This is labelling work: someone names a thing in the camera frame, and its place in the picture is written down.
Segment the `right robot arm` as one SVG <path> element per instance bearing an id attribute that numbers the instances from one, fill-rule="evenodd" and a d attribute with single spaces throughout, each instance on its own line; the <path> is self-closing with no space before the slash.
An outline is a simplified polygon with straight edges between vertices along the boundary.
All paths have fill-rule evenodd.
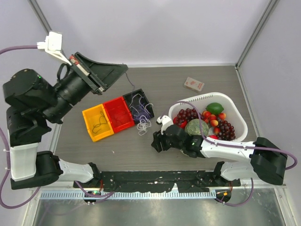
<path id="1" fill-rule="evenodd" d="M 222 158 L 212 174 L 218 186 L 241 178 L 259 178 L 277 186 L 284 181 L 287 154 L 264 137 L 236 143 L 189 135 L 177 125 L 170 125 L 165 131 L 153 133 L 151 146 L 157 152 L 175 148 L 191 158 Z"/>

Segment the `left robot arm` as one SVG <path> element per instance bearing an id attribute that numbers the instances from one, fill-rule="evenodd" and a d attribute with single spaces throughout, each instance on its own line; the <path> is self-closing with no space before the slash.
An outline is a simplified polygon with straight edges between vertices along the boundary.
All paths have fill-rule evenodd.
<path id="1" fill-rule="evenodd" d="M 128 70 L 125 64 L 99 63 L 80 53 L 60 66 L 55 85 L 33 69 L 23 69 L 4 83 L 10 146 L 11 188 L 42 187 L 58 180 L 77 181 L 97 187 L 102 175 L 94 163 L 66 162 L 51 151 L 38 152 L 49 124 L 63 117 L 88 93 L 101 95 Z"/>

